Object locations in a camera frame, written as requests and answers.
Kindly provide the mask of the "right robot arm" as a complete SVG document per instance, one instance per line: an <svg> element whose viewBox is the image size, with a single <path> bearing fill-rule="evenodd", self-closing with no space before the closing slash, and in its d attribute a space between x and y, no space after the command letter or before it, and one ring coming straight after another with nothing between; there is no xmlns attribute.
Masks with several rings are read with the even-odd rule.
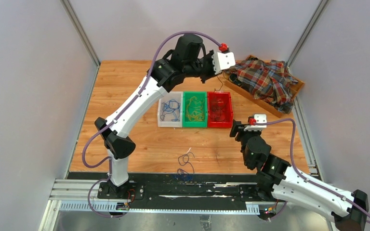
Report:
<svg viewBox="0 0 370 231"><path fill-rule="evenodd" d="M286 161L271 153L261 137L268 122L249 117L248 122L233 121L230 137L241 144L244 165L257 170L257 196L301 206L325 217L340 231L363 231L369 210L368 196L334 187L299 170L294 160Z"/></svg>

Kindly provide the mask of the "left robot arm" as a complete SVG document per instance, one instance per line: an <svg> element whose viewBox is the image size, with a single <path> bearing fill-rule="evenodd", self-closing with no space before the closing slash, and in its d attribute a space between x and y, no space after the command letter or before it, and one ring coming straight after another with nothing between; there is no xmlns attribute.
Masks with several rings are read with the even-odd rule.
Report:
<svg viewBox="0 0 370 231"><path fill-rule="evenodd" d="M221 43L196 31L178 32L176 35L178 40L175 48L158 59L160 50L174 35L162 42L146 76L120 108L107 118L99 117L95 120L98 130L96 135L102 137L110 161L107 177L107 182L111 184L109 191L117 199L128 194L128 159L136 148L129 133L134 125L154 103L182 84L185 78L199 77L205 83L217 74L213 63L215 52L206 51L203 39L207 38L218 46Z"/></svg>

